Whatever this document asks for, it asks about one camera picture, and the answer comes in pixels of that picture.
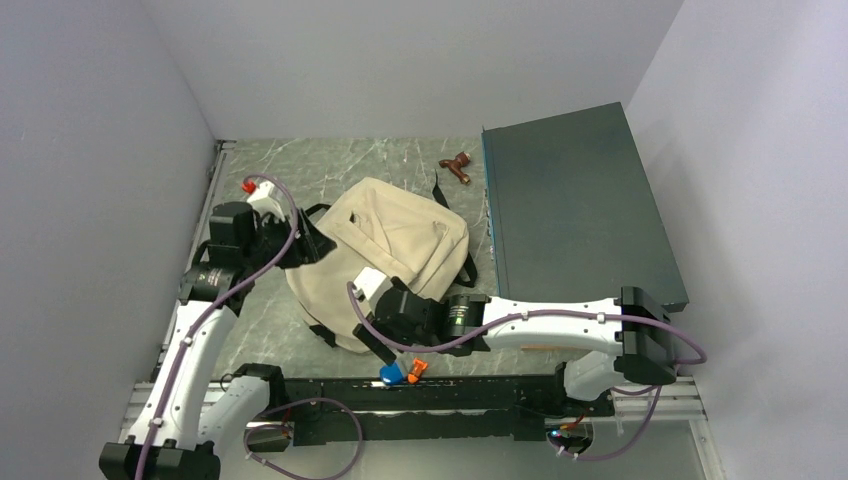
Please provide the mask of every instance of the white panel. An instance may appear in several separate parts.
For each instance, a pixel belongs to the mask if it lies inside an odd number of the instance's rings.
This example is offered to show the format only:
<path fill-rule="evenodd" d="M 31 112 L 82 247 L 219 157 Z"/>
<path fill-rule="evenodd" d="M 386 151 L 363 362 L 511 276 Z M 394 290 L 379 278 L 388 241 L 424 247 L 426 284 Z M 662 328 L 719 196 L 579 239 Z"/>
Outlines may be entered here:
<path fill-rule="evenodd" d="M 846 25 L 844 1 L 687 1 L 627 109 L 728 478 L 848 470 Z"/>
<path fill-rule="evenodd" d="M 476 135 L 630 100 L 682 0 L 144 0 L 219 138 Z"/>
<path fill-rule="evenodd" d="M 174 307 L 213 141 L 140 2 L 2 3 L 0 478 L 102 477 Z"/>
<path fill-rule="evenodd" d="M 615 299 L 607 298 L 586 303 L 529 303 L 513 302 L 492 297 L 483 309 L 483 325 L 513 313 L 536 310 L 572 310 L 591 313 L 620 314 L 621 307 Z M 491 328 L 485 336 L 486 345 L 498 348 L 520 348 L 542 345 L 593 350 L 610 355 L 621 355 L 621 343 L 615 334 L 621 331 L 621 322 L 608 320 L 600 323 L 579 317 L 562 315 L 528 316 Z"/>
<path fill-rule="evenodd" d="M 624 374 L 613 367 L 615 357 L 601 352 L 589 352 L 565 366 L 565 394 L 569 398 L 591 402 L 605 390 L 624 382 Z"/>
<path fill-rule="evenodd" d="M 219 457 L 244 434 L 248 422 L 268 408 L 271 390 L 268 382 L 258 377 L 239 377 L 227 391 L 200 417 L 197 443 L 212 441 Z"/>

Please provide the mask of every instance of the small brown object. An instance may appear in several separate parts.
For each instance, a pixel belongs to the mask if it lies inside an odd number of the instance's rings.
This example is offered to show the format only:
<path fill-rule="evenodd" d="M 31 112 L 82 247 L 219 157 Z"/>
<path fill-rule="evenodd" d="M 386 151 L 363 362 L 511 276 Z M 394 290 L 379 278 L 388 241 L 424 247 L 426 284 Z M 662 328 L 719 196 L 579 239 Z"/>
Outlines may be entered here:
<path fill-rule="evenodd" d="M 468 185 L 469 183 L 471 183 L 471 178 L 469 178 L 468 175 L 462 173 L 462 167 L 468 165 L 468 162 L 470 161 L 470 155 L 465 152 L 459 152 L 459 154 L 457 154 L 457 156 L 453 160 L 440 160 L 439 166 L 450 170 L 454 175 L 456 175 L 456 178 L 458 178 L 463 185 Z"/>

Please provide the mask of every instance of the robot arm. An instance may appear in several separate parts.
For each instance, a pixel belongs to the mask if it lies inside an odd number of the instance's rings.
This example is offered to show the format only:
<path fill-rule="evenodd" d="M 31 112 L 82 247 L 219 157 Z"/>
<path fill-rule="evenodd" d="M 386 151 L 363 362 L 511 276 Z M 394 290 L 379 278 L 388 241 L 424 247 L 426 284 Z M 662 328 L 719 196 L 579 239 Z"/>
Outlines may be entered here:
<path fill-rule="evenodd" d="M 190 327 L 224 292 L 268 264 L 291 233 L 283 215 L 279 192 L 263 182 L 247 202 L 217 205 L 209 220 L 210 239 L 195 252 L 192 266 L 180 287 L 174 336 L 153 386 L 150 398 L 124 443 L 107 443 L 100 455 L 100 469 L 108 480 L 134 477 L 142 445 L 152 424 L 158 431 L 150 444 L 144 478 L 217 479 L 220 449 L 226 448 L 257 414 L 286 403 L 280 367 L 243 365 L 233 374 L 226 394 L 206 412 L 204 396 L 218 353 L 232 330 L 245 297 L 253 285 L 230 296 L 203 323 L 193 337 Z M 298 211 L 298 235 L 279 268 L 296 268 L 319 261 L 335 243 L 324 237 Z M 188 345 L 181 352 L 181 344 Z M 182 363 L 176 380 L 166 379 Z M 160 418 L 155 406 L 165 398 Z"/>
<path fill-rule="evenodd" d="M 454 295 L 437 302 L 418 297 L 398 279 L 373 268 L 363 269 L 354 285 L 372 326 L 404 345 L 442 345 L 490 325 L 484 333 L 443 353 L 465 356 L 526 345 L 591 350 L 565 368 L 563 387 L 575 400 L 595 400 L 624 380 L 667 385 L 676 378 L 674 349 L 666 332 L 607 318 L 628 314 L 668 322 L 662 307 L 638 288 L 622 288 L 618 298 L 579 304 L 516 302 L 480 294 Z M 563 315 L 563 311 L 574 314 Z M 508 315 L 516 318 L 503 322 Z M 361 325 L 354 334 L 387 364 L 395 361 L 394 353 Z"/>

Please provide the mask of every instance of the metal frame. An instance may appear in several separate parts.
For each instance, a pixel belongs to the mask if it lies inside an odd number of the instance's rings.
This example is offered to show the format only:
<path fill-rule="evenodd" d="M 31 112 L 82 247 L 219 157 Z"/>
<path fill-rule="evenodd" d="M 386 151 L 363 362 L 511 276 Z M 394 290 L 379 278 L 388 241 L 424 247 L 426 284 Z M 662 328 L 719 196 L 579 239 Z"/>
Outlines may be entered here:
<path fill-rule="evenodd" d="M 340 382 L 343 381 L 357 381 L 357 379 L 337 379 Z M 310 379 L 287 379 L 286 382 L 311 382 Z M 371 382 L 375 386 L 383 385 L 382 382 L 373 381 Z M 212 407 L 221 397 L 224 396 L 224 391 L 229 384 L 227 382 L 211 382 L 209 384 L 208 389 L 206 390 L 206 395 L 203 399 L 203 407 L 201 408 L 201 412 L 205 413 L 208 409 Z M 621 386 L 623 389 L 637 389 L 638 386 L 627 384 Z M 135 423 L 136 419 L 144 409 L 144 406 L 147 404 L 147 400 L 150 397 L 150 392 L 153 389 L 153 384 L 149 382 L 141 382 L 137 383 L 133 388 L 132 395 L 130 396 L 129 404 L 127 405 L 127 411 L 124 415 L 123 424 L 121 427 L 121 437 L 120 440 L 123 441 L 126 438 L 128 433 L 128 429 Z M 653 397 L 651 394 L 644 394 L 639 396 L 626 396 L 618 393 L 612 394 L 612 401 L 615 406 L 616 415 L 610 417 L 592 417 L 592 421 L 594 422 L 641 422 L 645 416 L 645 411 L 648 408 L 648 405 L 651 402 Z M 372 415 L 381 415 L 381 416 L 395 416 L 400 413 L 429 413 L 433 415 L 446 415 L 450 413 L 461 413 L 467 415 L 476 415 L 486 411 L 486 409 L 477 409 L 477 408 L 464 408 L 464 409 L 439 409 L 439 410 L 364 410 L 354 408 L 355 413 L 368 413 Z M 570 417 L 564 417 L 562 419 L 551 419 L 550 424 L 558 424 L 563 423 L 563 421 L 573 420 Z M 689 422 L 703 422 L 701 428 L 709 429 L 706 424 L 707 416 L 704 413 L 704 407 L 701 403 L 701 397 L 698 393 L 698 389 L 695 386 L 695 381 L 692 377 L 680 377 L 677 382 L 672 385 L 667 385 L 663 387 L 662 393 L 660 394 L 660 400 L 657 403 L 657 408 L 654 412 L 654 418 L 652 421 L 689 421 Z M 251 426 L 261 425 L 261 424 L 275 424 L 279 422 L 275 421 L 265 421 L 265 420 L 256 420 L 252 422 Z"/>
<path fill-rule="evenodd" d="M 724 466 L 721 464 L 709 423 L 706 420 L 690 420 L 689 428 L 692 430 L 698 458 L 701 459 L 704 477 L 707 480 L 725 480 Z"/>

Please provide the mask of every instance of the gray marble surface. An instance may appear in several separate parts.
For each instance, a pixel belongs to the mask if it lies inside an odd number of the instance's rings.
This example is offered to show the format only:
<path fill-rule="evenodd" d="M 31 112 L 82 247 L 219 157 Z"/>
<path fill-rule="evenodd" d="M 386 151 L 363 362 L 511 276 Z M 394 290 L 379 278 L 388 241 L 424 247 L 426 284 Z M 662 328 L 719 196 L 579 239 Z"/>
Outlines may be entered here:
<path fill-rule="evenodd" d="M 298 206 L 332 203 L 365 177 L 375 177 L 431 198 L 435 176 L 451 206 L 469 226 L 469 250 L 480 278 L 472 291 L 497 293 L 495 266 L 487 235 L 485 177 L 480 138 L 357 138 L 243 140 L 217 202 L 245 198 L 239 185 L 246 174 L 277 176 L 291 190 Z M 465 151 L 472 157 L 463 169 L 471 183 L 462 185 L 438 167 L 443 158 Z M 453 286 L 448 294 L 459 292 Z M 330 348 L 315 336 L 294 308 L 297 299 L 285 274 L 274 269 L 261 278 L 247 297 L 240 319 L 230 333 L 215 368 L 216 376 L 247 362 L 280 365 L 288 377 L 376 377 L 382 366 L 371 354 Z M 578 358 L 574 350 L 500 350 L 469 357 L 424 354 L 429 375 L 496 375 L 551 373 L 559 362 Z"/>

